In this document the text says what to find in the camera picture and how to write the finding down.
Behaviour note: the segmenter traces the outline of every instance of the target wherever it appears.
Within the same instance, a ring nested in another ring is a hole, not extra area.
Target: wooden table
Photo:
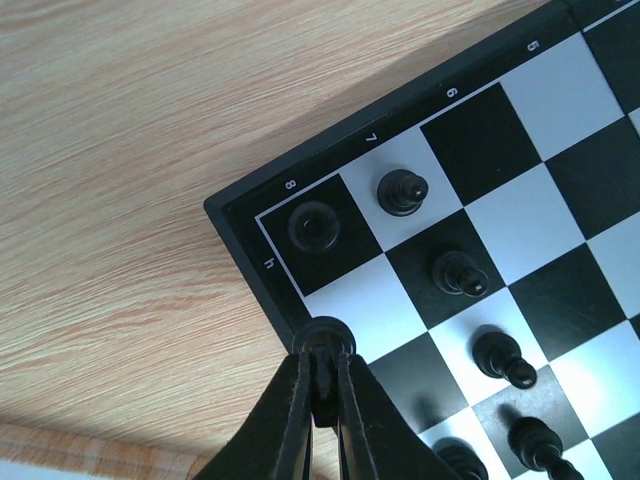
[[[2,1],[0,421],[214,454],[285,350],[202,201],[544,2]]]

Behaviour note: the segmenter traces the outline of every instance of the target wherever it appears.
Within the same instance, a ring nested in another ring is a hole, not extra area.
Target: chessboard border
[[[571,14],[572,7],[564,0],[551,0],[549,3],[498,30],[451,59],[271,160],[204,201],[205,212],[287,351],[291,351],[296,329],[299,328],[301,322],[307,319],[294,319],[290,314],[291,309],[289,312],[284,311],[276,302],[272,295],[273,292],[269,290],[268,285],[262,279],[260,272],[245,250],[245,246],[237,236],[237,232],[241,231],[241,228],[239,228],[238,219],[234,218],[232,212],[234,203],[237,203],[246,194],[252,193],[252,191],[258,189],[273,177],[281,175],[292,167],[300,168],[301,166],[312,164],[323,150],[334,147],[337,143],[353,138],[356,135],[362,137],[364,134],[364,136],[367,136],[367,127],[387,116],[388,112],[402,112],[410,108],[411,103],[417,98],[423,98],[425,94],[448,81],[450,77],[459,75],[466,69],[478,65],[483,58],[504,48],[505,44],[509,45],[521,39],[523,32],[533,30],[545,21]],[[577,26],[576,31],[581,31],[579,26]],[[302,302],[296,306],[298,310],[300,306],[304,308]]]

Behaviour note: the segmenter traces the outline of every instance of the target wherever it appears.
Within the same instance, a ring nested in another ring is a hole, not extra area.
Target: black pawn
[[[427,198],[427,181],[409,170],[393,170],[378,184],[378,202],[385,212],[404,217],[420,208]]]
[[[481,297],[489,289],[489,277],[480,270],[471,256],[450,251],[441,255],[431,272],[433,282],[449,295]]]
[[[461,441],[455,439],[437,454],[461,480],[489,480],[489,473],[482,460]]]
[[[509,446],[525,467],[546,471],[550,480],[584,480],[571,463],[562,459],[562,440],[542,420],[517,420],[509,430]]]
[[[505,378],[516,388],[531,388],[538,380],[536,369],[522,358],[518,342],[506,333],[485,333],[474,342],[472,355],[482,373]]]

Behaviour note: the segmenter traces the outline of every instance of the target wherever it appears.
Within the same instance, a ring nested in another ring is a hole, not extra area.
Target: wooden surface
[[[202,201],[544,1],[0,0],[0,421],[214,454],[285,350]]]

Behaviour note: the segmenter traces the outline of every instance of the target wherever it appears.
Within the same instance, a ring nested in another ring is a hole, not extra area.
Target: wood grain
[[[202,201],[542,3],[0,0],[0,419],[216,452],[285,350]]]

